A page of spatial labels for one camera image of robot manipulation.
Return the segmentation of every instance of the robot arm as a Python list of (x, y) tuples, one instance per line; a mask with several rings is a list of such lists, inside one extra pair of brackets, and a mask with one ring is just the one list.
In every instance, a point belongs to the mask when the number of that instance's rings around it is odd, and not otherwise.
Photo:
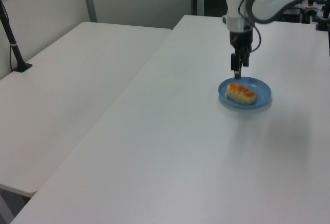
[(240, 79), (241, 67), (249, 65), (252, 52), (252, 29), (254, 22), (270, 23), (288, 8), (303, 0), (227, 0), (227, 28), (230, 43), (235, 49), (232, 54), (232, 70)]

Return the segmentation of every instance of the white table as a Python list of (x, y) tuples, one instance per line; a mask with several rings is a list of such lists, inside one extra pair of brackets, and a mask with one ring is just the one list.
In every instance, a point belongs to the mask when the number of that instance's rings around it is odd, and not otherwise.
[(13, 224), (328, 223), (327, 33), (259, 28), (242, 74), (271, 87), (270, 106), (219, 101), (228, 31), (185, 16)]
[(0, 81), (0, 188), (32, 196), (169, 29), (82, 23)]

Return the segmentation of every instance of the cable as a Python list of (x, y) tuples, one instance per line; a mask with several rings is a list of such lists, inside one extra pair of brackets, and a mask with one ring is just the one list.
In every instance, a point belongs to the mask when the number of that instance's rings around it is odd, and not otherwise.
[(253, 50), (251, 51), (251, 52), (254, 52), (254, 51), (258, 50), (258, 48), (259, 48), (260, 45), (261, 45), (261, 34), (260, 34), (259, 29), (254, 25), (254, 23), (253, 23), (248, 17), (243, 16), (243, 14), (241, 13), (241, 6), (242, 6), (242, 4), (244, 3), (244, 1), (245, 1), (245, 0), (242, 0), (241, 3), (239, 4), (239, 6), (238, 6), (238, 13), (239, 13), (239, 15), (240, 15), (243, 19), (245, 19), (245, 20), (246, 20), (246, 21), (252, 26), (252, 29), (255, 28), (256, 31), (257, 31), (257, 33), (258, 33), (258, 36), (259, 36), (259, 44), (258, 44), (258, 46), (257, 46), (255, 49), (253, 49)]
[[(7, 21), (9, 23), (9, 16), (8, 16), (7, 10), (6, 10), (6, 8), (5, 8), (5, 6), (4, 6), (3, 3), (1, 3), (1, 6), (2, 6), (2, 8), (5, 11), (6, 18), (7, 18)], [(12, 66), (11, 66), (11, 46), (10, 45), (9, 45), (9, 65), (10, 65), (10, 70), (13, 72), (13, 69), (12, 69)]]

